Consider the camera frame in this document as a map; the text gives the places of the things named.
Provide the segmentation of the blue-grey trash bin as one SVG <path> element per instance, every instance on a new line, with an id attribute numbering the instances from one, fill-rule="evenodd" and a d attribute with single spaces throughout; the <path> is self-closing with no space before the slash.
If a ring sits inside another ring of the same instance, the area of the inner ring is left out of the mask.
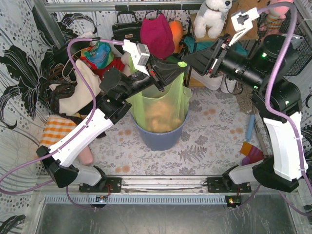
<path id="1" fill-rule="evenodd" d="M 182 136 L 182 130 L 189 118 L 189 111 L 185 116 L 183 123 L 175 130 L 166 133 L 153 133 L 142 129 L 135 121 L 132 114 L 130 117 L 138 128 L 140 137 L 144 144 L 152 151 L 165 151 L 174 147 Z"/>

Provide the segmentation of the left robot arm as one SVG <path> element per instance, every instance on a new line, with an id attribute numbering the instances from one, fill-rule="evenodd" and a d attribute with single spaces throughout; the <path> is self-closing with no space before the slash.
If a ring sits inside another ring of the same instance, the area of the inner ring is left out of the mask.
<path id="1" fill-rule="evenodd" d="M 95 109 L 59 142 L 37 149 L 43 166 L 59 188 L 80 183 L 102 191 L 107 183 L 104 171 L 98 166 L 75 164 L 76 157 L 126 115 L 131 107 L 128 98 L 152 85 L 163 91 L 165 86 L 187 71 L 188 65 L 182 61 L 173 63 L 151 57 L 144 68 L 146 72 L 137 71 L 129 76 L 116 68 L 108 69 L 99 85 L 104 96 L 96 103 Z"/>

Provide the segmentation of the green trash bag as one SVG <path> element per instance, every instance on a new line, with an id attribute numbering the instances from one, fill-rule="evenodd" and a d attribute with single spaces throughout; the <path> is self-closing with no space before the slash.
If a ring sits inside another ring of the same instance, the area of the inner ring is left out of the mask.
<path id="1" fill-rule="evenodd" d="M 181 126 L 188 112 L 191 89 L 183 85 L 188 70 L 185 62 L 177 63 L 184 71 L 178 71 L 176 78 L 159 91 L 152 85 L 127 99 L 132 105 L 130 112 L 136 123 L 153 133 L 166 133 Z"/>

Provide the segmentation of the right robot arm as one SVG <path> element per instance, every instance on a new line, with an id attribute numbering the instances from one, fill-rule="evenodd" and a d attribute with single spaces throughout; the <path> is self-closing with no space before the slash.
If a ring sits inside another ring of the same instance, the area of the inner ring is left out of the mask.
<path id="1" fill-rule="evenodd" d="M 234 50 L 233 38 L 224 35 L 211 47 L 184 58 L 200 75 L 222 72 L 251 87 L 252 103 L 269 133 L 273 154 L 259 162 L 227 170 L 223 174 L 226 186 L 256 181 L 264 187 L 290 193 L 306 174 L 308 165 L 300 129 L 301 94 L 284 77 L 298 57 L 291 40 L 291 34 L 268 35 L 254 56 L 247 58 Z"/>

